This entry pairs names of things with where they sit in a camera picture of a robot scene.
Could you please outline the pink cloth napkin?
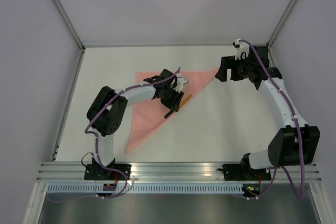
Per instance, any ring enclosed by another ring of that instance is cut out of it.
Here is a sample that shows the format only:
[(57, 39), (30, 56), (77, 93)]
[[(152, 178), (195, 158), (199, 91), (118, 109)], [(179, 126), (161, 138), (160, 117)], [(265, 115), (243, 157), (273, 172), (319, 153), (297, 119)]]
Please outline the pink cloth napkin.
[[(192, 97), (180, 110), (192, 101), (215, 78), (217, 71), (218, 68), (181, 72), (181, 77), (188, 80), (188, 84), (182, 89), (184, 92), (182, 101), (190, 94)], [(169, 109), (163, 106), (159, 99), (143, 101), (134, 105), (132, 127), (126, 153), (129, 154), (135, 151), (163, 126), (168, 124), (170, 119), (177, 115), (173, 113), (165, 119), (164, 116), (168, 112)]]

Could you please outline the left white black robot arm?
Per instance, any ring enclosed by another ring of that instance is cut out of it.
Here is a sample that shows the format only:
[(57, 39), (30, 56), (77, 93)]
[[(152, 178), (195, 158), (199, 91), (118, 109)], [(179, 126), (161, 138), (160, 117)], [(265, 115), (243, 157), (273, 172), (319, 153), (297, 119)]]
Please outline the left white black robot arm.
[(87, 112), (89, 124), (86, 134), (95, 136), (93, 159), (98, 163), (96, 173), (104, 180), (114, 176), (115, 155), (113, 137), (121, 126), (128, 107), (143, 101), (160, 100), (172, 112), (178, 112), (188, 80), (180, 69), (175, 73), (163, 69), (159, 75), (144, 79), (139, 84), (124, 89), (101, 88)]

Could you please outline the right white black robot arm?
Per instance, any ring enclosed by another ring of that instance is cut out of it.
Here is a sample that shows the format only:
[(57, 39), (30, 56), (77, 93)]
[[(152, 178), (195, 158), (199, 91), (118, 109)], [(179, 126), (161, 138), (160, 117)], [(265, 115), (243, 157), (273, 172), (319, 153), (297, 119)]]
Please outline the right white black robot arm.
[(248, 79), (253, 83), (266, 100), (278, 130), (265, 150), (244, 155), (239, 167), (241, 176), (252, 179), (259, 169), (311, 164), (320, 131), (317, 126), (310, 126), (292, 104), (282, 74), (269, 65), (267, 48), (251, 48), (239, 40), (233, 46), (237, 54), (221, 58), (216, 79), (220, 82)]

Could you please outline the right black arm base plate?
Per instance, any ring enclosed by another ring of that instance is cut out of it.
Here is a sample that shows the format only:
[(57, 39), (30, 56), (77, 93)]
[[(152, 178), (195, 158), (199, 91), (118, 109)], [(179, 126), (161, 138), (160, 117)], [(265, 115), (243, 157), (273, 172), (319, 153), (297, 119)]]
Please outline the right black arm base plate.
[(224, 181), (271, 181), (271, 174), (266, 169), (243, 168), (239, 164), (224, 164), (217, 171), (224, 176)]

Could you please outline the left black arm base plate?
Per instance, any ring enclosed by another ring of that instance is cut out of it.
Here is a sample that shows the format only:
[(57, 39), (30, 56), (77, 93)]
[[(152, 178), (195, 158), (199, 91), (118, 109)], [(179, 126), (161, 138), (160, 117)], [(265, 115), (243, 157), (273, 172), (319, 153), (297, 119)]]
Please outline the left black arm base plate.
[[(131, 175), (131, 165), (130, 164), (114, 164), (113, 169), (117, 169), (123, 172), (127, 179)], [(86, 166), (84, 180), (117, 180), (125, 181), (125, 178), (119, 172), (103, 169), (99, 164), (88, 164)]]

